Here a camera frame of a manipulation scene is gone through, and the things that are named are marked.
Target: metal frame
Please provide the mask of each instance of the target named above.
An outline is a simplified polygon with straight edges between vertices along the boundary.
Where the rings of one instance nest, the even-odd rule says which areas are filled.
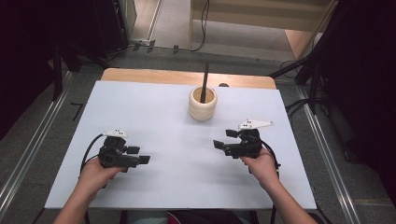
[[[0,192],[0,221],[6,214],[6,211],[11,204],[12,199],[14,198],[15,194],[17,193],[18,188],[21,185],[22,180],[26,176],[27,171],[29,170],[30,165],[32,164],[33,160],[35,159],[35,155],[37,154],[40,146],[47,135],[47,132],[50,129],[50,126],[56,115],[59,112],[59,109],[64,102],[64,98],[68,93],[68,89],[70,83],[72,82],[74,76],[71,72],[67,72],[64,76],[64,91],[61,93],[60,97],[57,101],[53,101],[49,109],[41,120],[35,134],[33,135],[32,139],[30,140],[29,145],[24,150],[20,160],[18,161],[17,165],[15,166],[11,176],[8,178],[6,184],[1,188]]]
[[[301,99],[308,99],[307,93],[299,86],[297,86],[297,92]],[[317,140],[320,154],[326,164],[327,171],[329,172],[332,185],[334,186],[335,193],[341,207],[344,211],[346,221],[349,224],[361,223],[358,212],[356,211],[355,205],[352,202],[352,198],[347,190],[343,177],[338,170],[337,164],[332,156],[332,151],[327,144],[326,137],[320,127],[318,117],[312,113],[309,105],[304,105],[305,114],[308,117],[309,124],[311,125],[314,136]]]

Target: black cable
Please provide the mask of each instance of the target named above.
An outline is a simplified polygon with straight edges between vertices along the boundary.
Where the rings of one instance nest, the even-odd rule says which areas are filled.
[[[320,214],[324,217],[324,219],[326,220],[327,224],[332,224],[332,222],[326,217],[326,215],[324,215],[324,212],[321,210],[320,206],[318,205],[317,202],[315,202],[315,204],[317,205],[317,209],[320,212]]]
[[[102,136],[103,136],[102,133],[99,134],[99,135],[97,135],[97,136],[92,140],[92,142],[90,143],[90,145],[88,146],[87,151],[85,151],[85,155],[84,155],[84,158],[82,159],[81,167],[80,167],[80,169],[79,169],[79,172],[80,172],[80,173],[82,172],[82,169],[84,169],[85,163],[87,162],[87,161],[85,161],[85,160],[87,159],[88,154],[90,153],[90,150],[91,150],[93,144],[96,142],[96,140],[98,140],[98,139],[99,139],[100,137],[102,137]],[[91,222],[90,222],[90,216],[88,215],[88,210],[85,211],[84,220],[85,220],[85,224],[91,224]]]
[[[197,49],[177,49],[177,50],[195,52],[195,51],[200,50],[205,45],[205,42],[206,42],[206,23],[207,23],[207,15],[209,14],[209,7],[210,7],[210,2],[209,2],[209,0],[206,0],[204,9],[202,10],[202,14],[201,14],[201,29],[202,29],[202,35],[203,35],[201,45]],[[123,52],[123,51],[129,50],[129,49],[134,49],[135,46],[136,45],[131,45],[127,49],[120,50],[119,52]],[[142,45],[140,45],[139,48],[175,50],[175,49],[171,49],[171,48],[167,48],[167,47],[154,47],[154,46],[142,46]]]
[[[209,14],[209,0],[206,0],[204,9],[202,10],[202,15],[201,15],[201,29],[202,29],[202,42],[201,45],[197,49],[192,49],[191,51],[197,51],[200,50],[206,42],[206,23],[207,23],[207,15]]]
[[[92,140],[92,142],[90,143],[90,145],[88,146],[88,148],[87,148],[87,151],[85,151],[85,155],[84,155],[84,158],[82,159],[82,162],[81,162],[81,167],[80,167],[80,169],[79,169],[79,172],[81,173],[81,171],[82,171],[82,169],[84,168],[84,166],[85,166],[85,160],[87,160],[87,157],[88,157],[88,154],[90,153],[90,150],[91,150],[91,147],[93,146],[93,144],[96,142],[96,140],[98,140],[100,137],[102,137],[103,136],[103,134],[101,133],[101,134],[99,134],[99,135],[97,135],[93,140]]]
[[[32,224],[36,224],[37,223],[38,219],[40,218],[41,214],[43,214],[44,210],[46,210],[46,208],[43,207],[40,210],[40,212],[38,213],[38,215],[35,217],[35,220],[33,220]]]
[[[297,61],[295,61],[295,60],[285,61],[285,62],[283,62],[283,63],[279,66],[279,69],[281,69],[282,66],[283,66],[283,64],[285,64],[285,63],[297,63]],[[286,73],[283,74],[283,76],[284,76],[284,77],[287,77],[287,78],[293,78],[293,77],[288,77],[288,76],[286,76]]]
[[[85,161],[85,160],[87,159],[88,153],[90,152],[90,150],[91,150],[93,144],[96,142],[96,140],[98,140],[98,139],[99,139],[100,137],[102,137],[102,136],[103,136],[102,134],[97,135],[97,136],[92,140],[92,142],[90,143],[90,145],[88,146],[87,151],[85,152],[84,158],[82,159],[81,167],[80,167],[80,170],[79,170],[80,173],[81,173],[82,169],[84,168],[85,163],[86,163],[87,161],[90,161],[91,159],[93,159],[93,158],[95,158],[96,156],[99,155],[99,154],[98,154],[98,155],[96,155],[96,156],[93,156],[93,157],[89,158],[87,161]],[[41,214],[43,214],[44,210],[45,210],[45,208],[43,207],[43,208],[41,209],[41,211],[38,213],[38,215],[35,217],[35,220],[32,222],[32,224],[35,224],[35,223],[38,221],[38,219],[40,218]],[[90,224],[90,223],[91,223],[91,222],[90,222],[90,218],[88,217],[88,211],[85,213],[84,218],[85,218],[85,223],[86,223],[86,224]]]

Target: wire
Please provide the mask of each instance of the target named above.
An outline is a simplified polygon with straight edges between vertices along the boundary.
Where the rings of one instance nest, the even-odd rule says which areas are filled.
[[[192,49],[191,51],[197,51],[200,50],[206,42],[206,23],[207,23],[207,15],[209,14],[209,0],[206,0],[204,9],[202,10],[202,15],[201,15],[201,29],[202,29],[202,42],[201,45],[197,49]]]
[[[41,217],[41,215],[43,214],[44,210],[46,210],[46,208],[41,208],[40,212],[38,213],[38,215],[35,217],[35,220],[33,220],[32,224],[36,224],[38,219]]]
[[[295,60],[285,61],[285,62],[283,62],[283,63],[279,66],[279,69],[281,69],[282,66],[283,66],[283,64],[285,64],[285,63],[297,63],[297,64],[298,64],[298,62],[295,61]],[[284,77],[287,77],[287,78],[293,78],[293,77],[286,76],[286,74],[283,74],[283,76],[284,76]]]
[[[209,7],[210,7],[210,2],[209,2],[209,0],[206,0],[204,9],[202,10],[202,14],[201,14],[201,29],[202,29],[202,35],[203,35],[201,45],[197,49],[177,49],[177,50],[195,52],[195,51],[200,50],[205,45],[205,42],[206,42],[206,23],[207,23],[207,15],[209,14]],[[136,46],[137,45],[130,45],[127,49],[120,50],[119,52],[124,52],[124,51],[129,50],[129,49],[134,49],[134,47],[136,47]],[[155,46],[144,46],[144,45],[139,45],[139,48],[175,50],[175,49],[167,48],[167,47],[155,47]]]
[[[93,144],[96,142],[96,140],[98,140],[100,137],[102,137],[103,136],[103,134],[101,133],[101,134],[99,134],[99,135],[97,135],[93,140],[92,140],[92,142],[90,143],[90,145],[88,146],[88,148],[87,148],[87,150],[85,151],[85,155],[84,155],[84,158],[82,159],[82,162],[81,162],[81,167],[80,167],[80,169],[79,169],[79,172],[81,173],[81,171],[82,171],[82,169],[84,169],[84,166],[85,166],[85,160],[87,160],[87,157],[88,157],[88,153],[90,153],[90,150],[91,150],[91,147],[93,146]]]

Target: white tabletop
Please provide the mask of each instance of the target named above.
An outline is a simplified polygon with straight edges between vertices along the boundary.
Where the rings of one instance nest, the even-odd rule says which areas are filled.
[[[91,207],[121,209],[266,209],[269,196],[239,159],[226,157],[213,140],[246,119],[273,121],[260,128],[280,167],[280,179],[305,209],[315,201],[279,91],[214,87],[219,101],[212,119],[200,122],[188,113],[194,86],[98,81],[49,194],[46,208],[62,208],[78,181],[79,166],[92,139],[121,128],[127,146],[141,147],[149,164],[130,168],[101,189]],[[105,137],[93,145],[98,153]]]

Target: hand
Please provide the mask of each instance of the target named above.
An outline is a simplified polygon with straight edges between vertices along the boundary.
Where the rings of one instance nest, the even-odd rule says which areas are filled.
[[[267,149],[262,148],[256,159],[250,157],[241,157],[240,159],[248,166],[250,172],[259,180],[265,190],[268,190],[271,184],[279,182],[274,159]]]
[[[125,168],[103,168],[98,158],[88,161],[79,176],[75,192],[91,202],[96,193],[106,185],[109,179],[113,179],[117,173]]]
[[[109,179],[120,171],[122,167],[103,168],[99,159],[95,158],[88,161],[82,169],[77,185],[67,200],[61,213],[56,217],[55,224],[64,223],[81,223],[85,211],[87,211],[90,202],[95,198],[96,193],[101,189]]]

